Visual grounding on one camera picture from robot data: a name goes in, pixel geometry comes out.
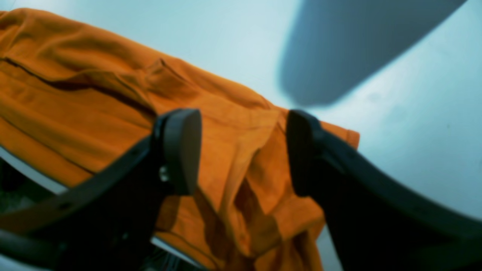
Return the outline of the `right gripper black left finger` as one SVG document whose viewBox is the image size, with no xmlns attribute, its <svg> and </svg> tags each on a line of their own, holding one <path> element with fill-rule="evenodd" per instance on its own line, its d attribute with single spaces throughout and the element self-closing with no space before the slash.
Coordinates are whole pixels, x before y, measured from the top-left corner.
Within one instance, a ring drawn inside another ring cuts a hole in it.
<svg viewBox="0 0 482 271">
<path fill-rule="evenodd" d="M 161 115 L 90 180 L 2 215 L 1 270 L 139 270 L 164 199 L 197 186 L 202 126 L 198 109 Z"/>
</svg>

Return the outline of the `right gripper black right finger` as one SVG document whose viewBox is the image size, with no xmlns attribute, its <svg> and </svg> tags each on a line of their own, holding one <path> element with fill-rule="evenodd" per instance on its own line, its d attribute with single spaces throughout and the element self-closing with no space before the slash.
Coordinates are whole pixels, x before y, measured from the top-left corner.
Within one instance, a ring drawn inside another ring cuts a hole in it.
<svg viewBox="0 0 482 271">
<path fill-rule="evenodd" d="M 413 192 L 303 110 L 286 124 L 291 183 L 324 211 L 345 271 L 480 271 L 482 225 Z"/>
</svg>

